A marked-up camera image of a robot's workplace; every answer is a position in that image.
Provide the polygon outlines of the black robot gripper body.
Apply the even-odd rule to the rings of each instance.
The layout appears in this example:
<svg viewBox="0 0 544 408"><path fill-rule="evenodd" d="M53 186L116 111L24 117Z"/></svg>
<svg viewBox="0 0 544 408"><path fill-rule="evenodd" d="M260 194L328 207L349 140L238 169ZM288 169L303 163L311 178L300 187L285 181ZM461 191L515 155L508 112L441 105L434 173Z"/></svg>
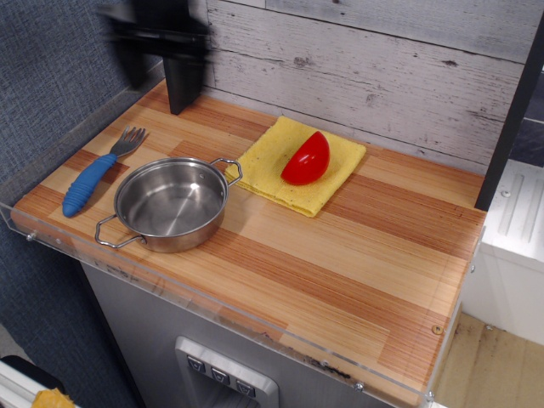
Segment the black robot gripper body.
<svg viewBox="0 0 544 408"><path fill-rule="evenodd" d="M202 73L207 62L207 26L191 12L191 1L119 1L100 4L108 23L107 38L130 86L140 89L148 74L147 55L195 63Z"/></svg>

